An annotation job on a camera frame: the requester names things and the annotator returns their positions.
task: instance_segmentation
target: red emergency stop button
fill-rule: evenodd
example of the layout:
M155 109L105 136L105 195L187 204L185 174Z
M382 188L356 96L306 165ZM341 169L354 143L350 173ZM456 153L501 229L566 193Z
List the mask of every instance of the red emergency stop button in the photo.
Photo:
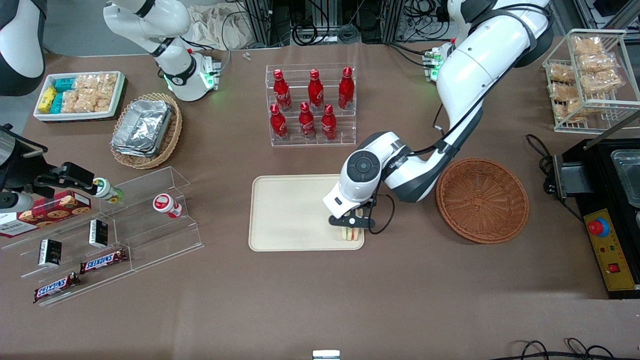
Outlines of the red emergency stop button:
M603 218L597 218L587 224L587 230L589 233L603 238L609 234L609 224Z

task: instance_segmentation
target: small black box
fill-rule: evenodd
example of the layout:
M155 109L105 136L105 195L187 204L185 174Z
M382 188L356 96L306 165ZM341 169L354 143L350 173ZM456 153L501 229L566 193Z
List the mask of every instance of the small black box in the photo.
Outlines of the small black box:
M89 228L89 245L99 248L107 247L109 243L109 226L100 220L91 220Z
M60 266L60 258L62 257L62 243L44 239L40 242L40 257L38 265L54 267Z

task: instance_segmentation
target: wicker basket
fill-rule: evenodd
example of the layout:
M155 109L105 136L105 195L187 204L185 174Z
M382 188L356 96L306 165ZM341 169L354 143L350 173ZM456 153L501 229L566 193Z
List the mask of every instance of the wicker basket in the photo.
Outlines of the wicker basket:
M518 178L502 165L469 158L449 165L436 188L444 220L478 243L513 239L527 223L529 200Z
M137 100L162 100L168 104L171 104L172 107L170 123L166 128L166 132L164 133L164 138L162 140L162 144L160 145L160 153L156 157L143 158L141 156L124 155L116 152L115 150L113 150L113 148L111 149L111 153L119 163L130 166L132 168L144 170L148 168L154 168L164 163L169 158L169 156L171 156L171 153L175 149L175 146L178 144L178 138L180 137L180 131L182 130L182 115L180 114L180 109L178 108L178 104L176 104L175 100L165 94L158 94L154 92L153 94L142 95L141 97L137 98ZM124 110L122 110L120 116L118 117L116 127L113 130L113 134L118 131L118 127L122 123L122 118L127 113L127 110L129 109L131 104L133 104L133 101L130 102Z

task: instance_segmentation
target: teal package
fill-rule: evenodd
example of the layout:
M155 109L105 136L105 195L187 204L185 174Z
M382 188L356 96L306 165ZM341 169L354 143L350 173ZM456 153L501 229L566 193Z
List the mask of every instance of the teal package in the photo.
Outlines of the teal package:
M57 92L64 92L71 90L74 87L75 78L57 79L56 84L53 86Z
M56 97L53 98L53 102L51 103L51 110L49 110L50 114L59 114L62 109L62 93L59 92Z

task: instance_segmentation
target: table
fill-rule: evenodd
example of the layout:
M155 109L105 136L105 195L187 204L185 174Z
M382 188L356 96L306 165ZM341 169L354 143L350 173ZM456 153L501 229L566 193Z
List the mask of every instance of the table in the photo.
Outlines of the table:
M640 356L640 302L604 300L584 226L542 191L539 156L526 144L534 133L558 153L583 138L553 132L541 60L512 70L486 97L457 156L493 159L522 181L531 212L513 241L458 236L432 192L398 204L389 228L358 251L258 253L247 244L252 181L337 173L355 148L273 149L267 64L355 61L360 140L391 130L414 149L430 145L440 101L417 66L382 45L289 46L251 51L251 62L241 55L219 91L179 102L184 128L165 163L192 182L189 214L205 247L50 308L31 304L36 286L18 276L18 255L0 252L3 359L308 359L324 348L349 360L489 359L519 354L520 340L566 350L569 336ZM167 92L150 56L47 57L48 73L96 70L127 76L125 103ZM113 159L113 125L29 119L24 136L49 147L50 163L73 161L117 184L145 172ZM382 219L389 206L376 210Z

